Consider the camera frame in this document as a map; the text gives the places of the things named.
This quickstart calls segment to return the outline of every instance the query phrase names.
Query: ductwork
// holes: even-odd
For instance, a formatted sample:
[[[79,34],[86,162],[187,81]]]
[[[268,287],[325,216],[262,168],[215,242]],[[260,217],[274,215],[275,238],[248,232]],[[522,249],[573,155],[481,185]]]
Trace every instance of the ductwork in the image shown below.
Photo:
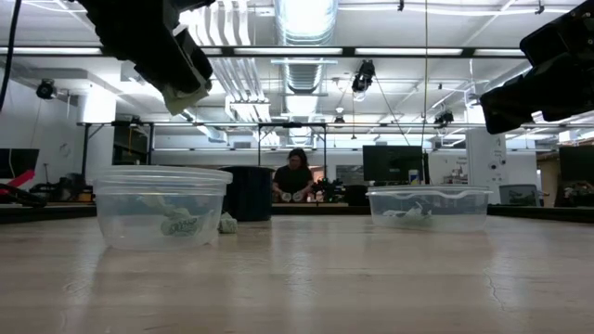
[[[320,46],[330,44],[336,25],[338,0],[275,0],[275,11],[280,45]],[[289,113],[313,116],[316,111],[317,96],[308,95],[319,92],[323,73],[324,65],[321,64],[283,65],[287,93],[301,95],[286,97]],[[293,140],[293,142],[304,144],[302,138]]]

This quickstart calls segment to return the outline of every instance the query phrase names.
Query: wooden table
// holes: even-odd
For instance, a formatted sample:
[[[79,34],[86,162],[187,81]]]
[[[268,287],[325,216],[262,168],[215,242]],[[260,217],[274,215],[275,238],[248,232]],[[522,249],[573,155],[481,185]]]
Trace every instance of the wooden table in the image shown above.
[[[287,216],[169,253],[106,249],[93,218],[0,225],[0,330],[589,334],[593,274],[594,228],[571,223]]]

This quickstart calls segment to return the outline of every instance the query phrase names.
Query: clear plastic container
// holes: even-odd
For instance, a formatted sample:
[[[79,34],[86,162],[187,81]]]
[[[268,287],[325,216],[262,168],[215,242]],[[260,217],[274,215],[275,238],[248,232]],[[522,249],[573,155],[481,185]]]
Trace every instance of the clear plastic container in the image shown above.
[[[97,219],[106,243],[124,250],[203,245],[218,234],[233,175],[195,168],[112,166],[96,175]]]
[[[488,196],[480,186],[383,186],[369,189],[373,223],[409,229],[484,229]]]

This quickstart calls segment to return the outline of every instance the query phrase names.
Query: black shirt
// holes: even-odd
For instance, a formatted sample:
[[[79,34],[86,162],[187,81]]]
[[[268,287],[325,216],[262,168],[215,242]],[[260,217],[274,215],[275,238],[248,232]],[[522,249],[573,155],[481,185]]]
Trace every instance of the black shirt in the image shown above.
[[[308,168],[292,171],[289,166],[284,166],[277,169],[274,182],[278,184],[280,190],[294,194],[305,188],[312,180],[314,177]]]

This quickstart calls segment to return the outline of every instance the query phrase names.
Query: woman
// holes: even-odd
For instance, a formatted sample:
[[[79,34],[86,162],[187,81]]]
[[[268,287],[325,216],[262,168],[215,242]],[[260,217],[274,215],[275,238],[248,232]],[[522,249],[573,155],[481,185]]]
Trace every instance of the woman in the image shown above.
[[[289,164],[277,169],[272,189],[279,197],[283,193],[299,194],[297,198],[306,201],[313,184],[314,177],[309,170],[307,156],[301,148],[296,148],[289,153]]]

